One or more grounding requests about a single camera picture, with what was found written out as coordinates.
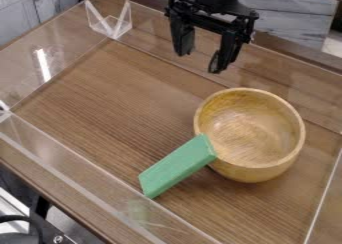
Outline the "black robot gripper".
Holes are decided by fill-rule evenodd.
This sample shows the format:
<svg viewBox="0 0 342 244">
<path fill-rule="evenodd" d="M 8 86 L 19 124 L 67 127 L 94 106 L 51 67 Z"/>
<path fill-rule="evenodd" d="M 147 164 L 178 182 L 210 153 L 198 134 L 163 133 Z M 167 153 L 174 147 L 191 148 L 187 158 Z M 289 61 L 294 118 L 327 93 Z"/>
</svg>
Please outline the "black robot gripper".
<svg viewBox="0 0 342 244">
<path fill-rule="evenodd" d="M 208 64 L 208 72 L 219 74 L 236 60 L 242 43 L 251 41 L 258 12 L 239 0 L 168 0 L 166 16 L 170 20 L 174 50 L 179 56 L 192 51 L 194 27 L 223 33 L 220 47 Z"/>
</svg>

